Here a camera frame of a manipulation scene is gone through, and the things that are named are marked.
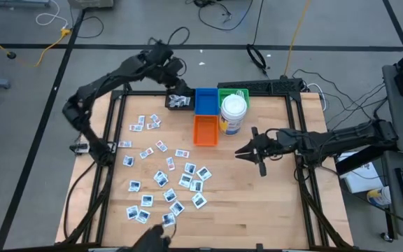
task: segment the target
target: gray floor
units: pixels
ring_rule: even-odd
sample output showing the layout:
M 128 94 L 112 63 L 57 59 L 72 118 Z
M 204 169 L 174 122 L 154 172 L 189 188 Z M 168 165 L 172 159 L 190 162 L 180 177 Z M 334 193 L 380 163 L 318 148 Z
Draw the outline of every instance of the gray floor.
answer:
M 68 4 L 56 0 L 62 7 L 61 15 L 69 19 Z M 390 0 L 403 28 L 403 1 Z M 303 1 L 266 0 L 256 44 L 290 44 L 292 33 L 303 9 Z M 234 24 L 243 15 L 249 1 L 225 1 L 233 13 Z M 93 39 L 79 38 L 76 43 L 85 44 L 145 44 L 151 37 L 167 40 L 177 27 L 190 28 L 189 44 L 246 44 L 254 36 L 260 1 L 251 6 L 243 23 L 234 31 L 216 31 L 198 21 L 197 8 L 183 1 L 117 1 L 114 10 L 89 12 L 105 24 L 104 33 Z M 223 16 L 216 6 L 203 10 L 202 17 L 220 24 Z M 2 43 L 52 43 L 63 22 L 55 20 L 50 26 L 40 27 L 35 17 L 42 12 L 54 13 L 55 7 L 45 8 L 0 8 L 0 42 Z M 80 35 L 97 33 L 99 24 L 84 22 Z M 177 43 L 182 36 L 176 36 Z M 382 0 L 345 1 L 316 0 L 310 6 L 306 19 L 299 30 L 297 45 L 302 46 L 402 46 Z M 35 62 L 40 50 L 16 49 L 18 57 L 26 62 Z M 26 185 L 20 207 L 15 215 L 5 249 L 52 244 L 55 240 L 66 190 L 71 176 L 74 156 L 68 145 L 77 133 L 65 122 L 61 108 L 78 86 L 93 81 L 100 75 L 118 67 L 125 58 L 137 50 L 73 50 L 57 93 L 52 114 L 38 150 L 34 166 Z M 29 68 L 8 60 L 0 51 L 0 78 L 12 83 L 9 90 L 0 90 L 0 227 L 17 180 L 22 171 L 27 152 L 34 138 L 46 99 L 62 61 L 64 50 L 50 50 L 39 68 Z M 266 56 L 270 78 L 278 78 L 283 72 L 287 51 L 262 51 Z M 214 87 L 223 81 L 264 79 L 254 67 L 245 50 L 176 50 L 175 55 L 188 64 L 184 79 L 189 86 Z M 403 52 L 320 52 L 294 51 L 289 74 L 296 69 L 317 71 L 334 81 L 340 90 L 352 99 L 367 94 L 382 82 L 381 67 L 393 64 Z M 340 96 L 345 105 L 351 104 L 329 83 L 316 76 L 297 73 L 307 83 L 317 83 L 324 92 Z M 135 90 L 159 90 L 162 87 L 149 80 L 134 83 Z M 385 97 L 381 90 L 367 104 Z M 342 108 L 337 99 L 326 95 L 327 120 Z M 375 107 L 366 108 L 368 113 Z M 337 125 L 348 113 L 332 120 L 329 128 Z M 390 119 L 385 105 L 381 115 Z M 339 127 L 348 127 L 366 120 L 361 111 L 354 113 Z M 385 216 L 377 209 L 344 195 L 354 242 L 364 249 L 403 251 L 403 237 L 388 244 L 379 238 L 385 232 Z

